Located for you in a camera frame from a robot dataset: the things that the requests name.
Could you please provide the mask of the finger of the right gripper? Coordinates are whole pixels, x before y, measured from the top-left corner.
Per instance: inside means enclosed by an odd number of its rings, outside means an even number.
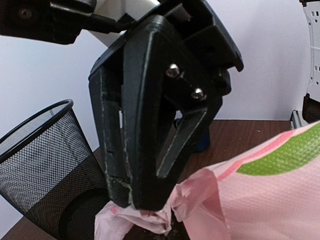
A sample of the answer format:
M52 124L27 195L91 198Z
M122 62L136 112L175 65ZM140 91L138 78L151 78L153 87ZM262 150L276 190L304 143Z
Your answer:
M130 202L159 211L222 106L215 83L174 26L152 15L123 49L123 134Z
M108 194L116 205L126 208L130 205L130 178L120 127L120 76L107 67L100 67L89 77L89 93Z

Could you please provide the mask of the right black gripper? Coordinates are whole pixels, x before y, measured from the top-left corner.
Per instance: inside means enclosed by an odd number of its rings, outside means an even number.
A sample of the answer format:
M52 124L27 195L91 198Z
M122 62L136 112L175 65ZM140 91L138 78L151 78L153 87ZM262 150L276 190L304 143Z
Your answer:
M129 23L154 14L164 3L163 0L99 0L94 14ZM235 67L240 72L244 64L237 45L209 3L180 0L161 15L175 26L188 49L212 76L220 95L228 95L231 92L228 69Z

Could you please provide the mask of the pink plastic trash bag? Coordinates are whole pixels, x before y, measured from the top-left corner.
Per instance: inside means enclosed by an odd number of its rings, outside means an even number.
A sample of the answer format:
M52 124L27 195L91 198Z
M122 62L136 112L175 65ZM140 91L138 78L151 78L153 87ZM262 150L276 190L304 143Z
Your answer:
M122 240L133 226L156 235L182 222L192 240L317 240L320 124L283 132L177 184L158 212L112 201L95 217L96 240Z

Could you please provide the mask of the black mesh trash bin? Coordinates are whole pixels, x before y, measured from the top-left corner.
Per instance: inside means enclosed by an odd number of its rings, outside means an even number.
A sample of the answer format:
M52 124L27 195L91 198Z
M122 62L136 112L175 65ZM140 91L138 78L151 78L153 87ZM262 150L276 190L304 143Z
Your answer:
M109 195L73 104L59 101L1 138L0 193L52 237L92 240Z

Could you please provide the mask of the dark blue cup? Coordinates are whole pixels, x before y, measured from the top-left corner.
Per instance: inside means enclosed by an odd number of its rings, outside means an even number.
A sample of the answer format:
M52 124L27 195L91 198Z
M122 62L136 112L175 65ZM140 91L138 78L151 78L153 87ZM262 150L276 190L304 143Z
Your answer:
M177 129L181 125L182 118L176 118L173 122L174 127ZM208 128L201 139L198 141L196 148L194 149L194 153L201 153L205 150L207 150L210 147L211 144L211 135L210 135L210 129Z

